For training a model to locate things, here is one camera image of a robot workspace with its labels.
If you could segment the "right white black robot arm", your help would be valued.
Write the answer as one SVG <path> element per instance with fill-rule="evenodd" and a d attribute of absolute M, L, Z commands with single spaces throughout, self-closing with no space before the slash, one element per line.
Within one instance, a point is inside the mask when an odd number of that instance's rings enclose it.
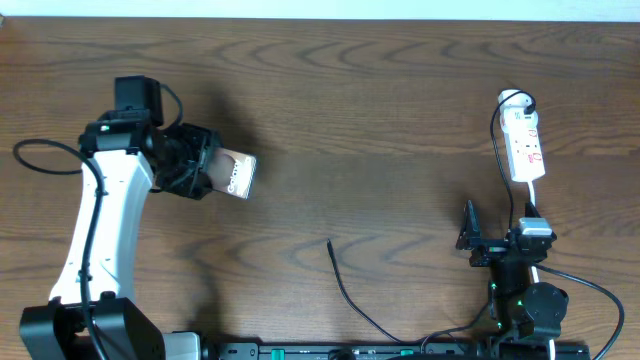
<path fill-rule="evenodd" d="M 485 340 L 491 357 L 555 357 L 554 341 L 561 334 L 569 298 L 564 290 L 537 280 L 531 268 L 547 258 L 556 239 L 532 203 L 525 205 L 519 225 L 501 239 L 484 237 L 473 204 L 465 205 L 456 248 L 470 252 L 472 267 L 490 270 L 489 310 L 499 327 Z"/>

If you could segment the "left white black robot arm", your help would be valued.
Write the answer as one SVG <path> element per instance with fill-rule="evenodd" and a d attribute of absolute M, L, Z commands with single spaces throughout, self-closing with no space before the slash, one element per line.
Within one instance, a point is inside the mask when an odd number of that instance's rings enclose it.
<path fill-rule="evenodd" d="M 135 304 L 134 263 L 151 193 L 211 192 L 218 134 L 149 110 L 108 111 L 79 137 L 83 190 L 71 247 L 45 305 L 24 309 L 20 337 L 34 359 L 214 359 L 196 331 L 161 332 Z"/>

